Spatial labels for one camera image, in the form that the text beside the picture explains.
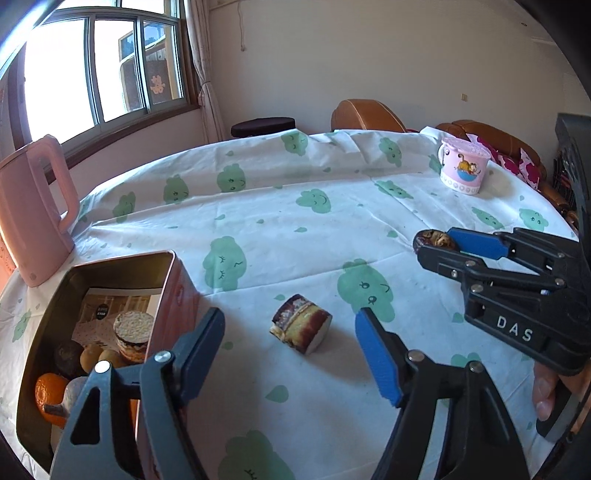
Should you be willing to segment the person's right hand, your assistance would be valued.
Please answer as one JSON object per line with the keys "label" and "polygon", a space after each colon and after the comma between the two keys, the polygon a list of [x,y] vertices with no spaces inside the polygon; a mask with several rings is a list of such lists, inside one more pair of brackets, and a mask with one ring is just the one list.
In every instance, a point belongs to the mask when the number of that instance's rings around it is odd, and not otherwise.
{"label": "person's right hand", "polygon": [[559,380],[574,394],[579,401],[584,399],[590,384],[590,362],[575,376],[557,374],[549,367],[536,362],[534,364],[534,384],[532,402],[537,418],[540,421],[549,419],[556,404],[556,387]]}

